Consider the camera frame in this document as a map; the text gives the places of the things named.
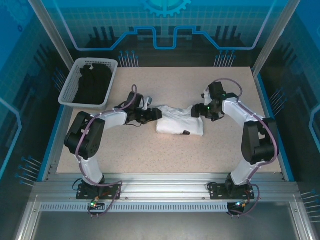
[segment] laundry basket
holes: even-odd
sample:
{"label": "laundry basket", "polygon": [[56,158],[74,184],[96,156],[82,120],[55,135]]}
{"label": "laundry basket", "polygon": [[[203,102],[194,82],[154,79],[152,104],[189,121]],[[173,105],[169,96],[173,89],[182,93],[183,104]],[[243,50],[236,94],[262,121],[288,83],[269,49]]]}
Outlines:
{"label": "laundry basket", "polygon": [[[92,65],[92,64],[105,64],[111,69],[111,72],[112,72],[112,78],[111,78],[110,85],[108,87],[108,91],[106,93],[104,102],[100,105],[73,103],[79,89],[79,79],[82,76],[80,73],[80,69],[82,69],[85,65]],[[74,62],[72,69],[62,88],[62,91],[58,99],[59,103],[61,105],[70,106],[72,108],[105,110],[107,107],[107,101],[110,94],[110,90],[111,90],[112,84],[114,83],[117,68],[118,68],[118,62],[112,59],[92,58],[92,57],[77,59]]]}

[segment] beige speckled surface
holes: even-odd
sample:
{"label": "beige speckled surface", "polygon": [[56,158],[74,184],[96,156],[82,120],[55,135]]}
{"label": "beige speckled surface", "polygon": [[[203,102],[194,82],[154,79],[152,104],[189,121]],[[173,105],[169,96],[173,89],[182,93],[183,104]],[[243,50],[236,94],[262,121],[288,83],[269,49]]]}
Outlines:
{"label": "beige speckled surface", "polygon": [[[108,100],[108,109],[125,101],[136,84],[138,92],[153,98],[151,107],[187,108],[201,103],[201,93],[214,80],[231,78],[243,87],[241,101],[263,114],[249,67],[157,67],[118,68]],[[227,93],[237,86],[223,82]],[[72,120],[79,112],[73,111]],[[117,126],[104,132],[97,157],[103,173],[228,173],[241,157],[242,128],[229,116],[211,122],[203,118],[204,135],[159,134],[156,122],[141,127]],[[58,173],[79,173],[77,161],[64,147]],[[280,172],[279,162],[261,169]]]}

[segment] white t-shirt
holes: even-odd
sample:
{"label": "white t-shirt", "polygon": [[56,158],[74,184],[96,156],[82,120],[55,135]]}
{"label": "white t-shirt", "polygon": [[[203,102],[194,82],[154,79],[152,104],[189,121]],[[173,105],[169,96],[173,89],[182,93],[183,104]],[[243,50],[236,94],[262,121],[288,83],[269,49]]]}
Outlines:
{"label": "white t-shirt", "polygon": [[184,135],[204,135],[204,123],[202,119],[191,117],[191,109],[172,108],[169,106],[159,106],[162,118],[157,120],[156,131],[159,134],[184,134]]}

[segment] gear logo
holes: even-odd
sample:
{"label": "gear logo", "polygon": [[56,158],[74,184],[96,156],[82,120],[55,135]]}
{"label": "gear logo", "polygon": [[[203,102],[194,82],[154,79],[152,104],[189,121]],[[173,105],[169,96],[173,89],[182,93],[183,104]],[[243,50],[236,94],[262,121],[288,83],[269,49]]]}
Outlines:
{"label": "gear logo", "polygon": [[180,10],[185,10],[191,0],[141,0],[141,2],[144,10],[149,10],[150,14],[166,18],[168,15],[173,17],[174,14],[180,14]]}
{"label": "gear logo", "polygon": [[27,0],[0,0],[0,8],[6,7],[11,17],[22,24],[29,16],[29,3]]}

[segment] gray plastic basket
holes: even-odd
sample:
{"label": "gray plastic basket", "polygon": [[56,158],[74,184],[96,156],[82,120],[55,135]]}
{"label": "gray plastic basket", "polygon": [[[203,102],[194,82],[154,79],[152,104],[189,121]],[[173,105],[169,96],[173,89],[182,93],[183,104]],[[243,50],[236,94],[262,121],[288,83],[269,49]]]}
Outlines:
{"label": "gray plastic basket", "polygon": [[[111,78],[110,85],[106,93],[104,102],[100,105],[73,103],[73,100],[75,99],[79,89],[79,79],[82,76],[80,73],[80,69],[82,69],[85,65],[92,65],[92,64],[105,64],[111,69],[111,72],[112,72],[112,78]],[[74,62],[72,69],[62,88],[62,91],[58,99],[59,103],[61,105],[70,106],[72,108],[105,110],[107,107],[107,101],[111,91],[111,87],[112,87],[112,84],[114,83],[117,68],[118,68],[118,62],[112,59],[92,58],[92,57],[77,59]]]}

